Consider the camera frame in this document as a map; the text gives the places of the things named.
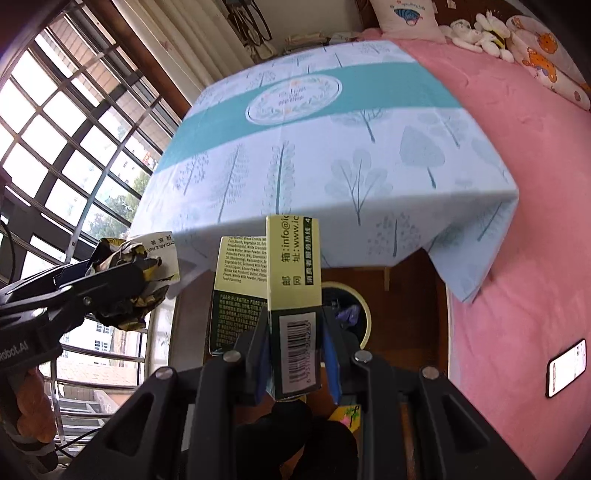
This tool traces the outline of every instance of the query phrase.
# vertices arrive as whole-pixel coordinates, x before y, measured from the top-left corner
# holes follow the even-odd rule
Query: person's leg
[[[280,466],[300,450],[312,431],[312,412],[300,400],[277,402],[271,413],[236,428],[238,480],[281,480]]]
[[[357,467],[357,441],[349,429],[338,421],[318,420],[291,480],[355,480]]]

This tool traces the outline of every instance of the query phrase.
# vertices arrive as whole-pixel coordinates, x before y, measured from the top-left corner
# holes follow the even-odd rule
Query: teal stripe
[[[322,110],[281,125],[372,108],[460,107],[441,82],[418,63],[372,63],[313,74],[325,74],[339,79],[343,92]],[[245,116],[248,104],[271,86],[265,85],[235,96],[184,120],[157,170],[162,171],[188,157],[238,138],[280,127],[255,125],[246,120]]]

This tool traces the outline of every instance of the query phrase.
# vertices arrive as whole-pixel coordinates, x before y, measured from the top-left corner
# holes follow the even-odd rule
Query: product box
[[[322,287],[317,219],[267,217],[267,309],[276,399],[320,388]]]
[[[267,239],[224,236],[213,285],[209,353],[232,349],[238,335],[256,326],[267,308]]]

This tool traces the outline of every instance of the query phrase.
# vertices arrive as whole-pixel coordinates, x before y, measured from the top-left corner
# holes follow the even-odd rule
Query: circular logo
[[[334,102],[343,85],[328,75],[308,75],[278,83],[256,97],[246,119],[257,125],[279,125],[307,117]]]

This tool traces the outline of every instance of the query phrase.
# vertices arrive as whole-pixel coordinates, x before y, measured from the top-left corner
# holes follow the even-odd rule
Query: pillow
[[[556,36],[535,18],[514,15],[507,20],[507,27],[529,48],[537,50],[585,90],[591,91],[566,49]]]
[[[431,0],[371,0],[379,26],[391,38],[445,43]]]
[[[507,41],[507,48],[515,57],[515,61],[526,67],[532,77],[538,80],[546,88],[558,93],[560,96],[573,102],[583,110],[589,110],[591,102],[583,88],[556,68],[556,65],[549,61],[544,55],[541,55],[540,48],[535,50],[529,47],[528,44],[517,35],[518,32],[513,32],[511,34],[511,39]]]

